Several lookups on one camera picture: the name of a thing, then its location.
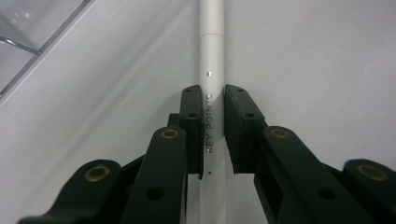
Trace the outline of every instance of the white cylinder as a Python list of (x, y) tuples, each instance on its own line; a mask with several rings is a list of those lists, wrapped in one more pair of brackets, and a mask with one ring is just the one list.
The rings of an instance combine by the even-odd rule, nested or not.
[(204, 96), (201, 224), (225, 224), (224, 0), (201, 0), (200, 86)]

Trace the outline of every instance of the white tube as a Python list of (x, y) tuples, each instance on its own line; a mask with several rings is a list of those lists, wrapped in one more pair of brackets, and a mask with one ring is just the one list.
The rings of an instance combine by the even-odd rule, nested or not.
[(224, 0), (201, 0), (200, 60), (205, 113), (201, 224), (225, 224)]

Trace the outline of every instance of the gray surface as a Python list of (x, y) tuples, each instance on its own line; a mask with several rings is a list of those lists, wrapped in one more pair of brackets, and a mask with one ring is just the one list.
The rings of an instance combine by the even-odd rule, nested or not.
[(33, 54), (0, 41), (0, 92)]
[[(226, 1), (226, 82), (321, 161), (396, 169), (396, 2)], [(79, 166), (126, 164), (198, 83), (198, 1), (95, 1), (0, 105), (0, 217), (41, 214)], [(227, 223), (263, 223), (227, 164)], [(189, 223), (199, 223), (190, 181)]]

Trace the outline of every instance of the transparent plastic panel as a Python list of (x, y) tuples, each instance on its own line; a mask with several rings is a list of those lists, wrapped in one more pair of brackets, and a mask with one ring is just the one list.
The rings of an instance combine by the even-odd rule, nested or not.
[(91, 0), (0, 0), (0, 99)]
[(82, 2), (0, 0), (0, 36), (16, 47), (40, 50)]

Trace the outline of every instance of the brass insert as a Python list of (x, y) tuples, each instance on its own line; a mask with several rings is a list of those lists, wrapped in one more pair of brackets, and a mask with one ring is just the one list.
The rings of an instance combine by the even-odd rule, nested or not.
[(275, 137), (278, 137), (278, 138), (287, 138), (287, 137), (289, 137), (289, 134), (286, 131), (282, 130), (282, 129), (273, 129), (273, 130), (271, 130), (270, 134), (275, 136)]
[(105, 165), (96, 165), (85, 173), (84, 177), (88, 182), (103, 180), (110, 174), (110, 169)]
[(167, 129), (161, 133), (161, 137), (168, 139), (176, 138), (178, 137), (178, 131), (175, 129)]
[(358, 170), (362, 175), (376, 181), (385, 181), (388, 179), (387, 174), (372, 165), (362, 164), (358, 166)]

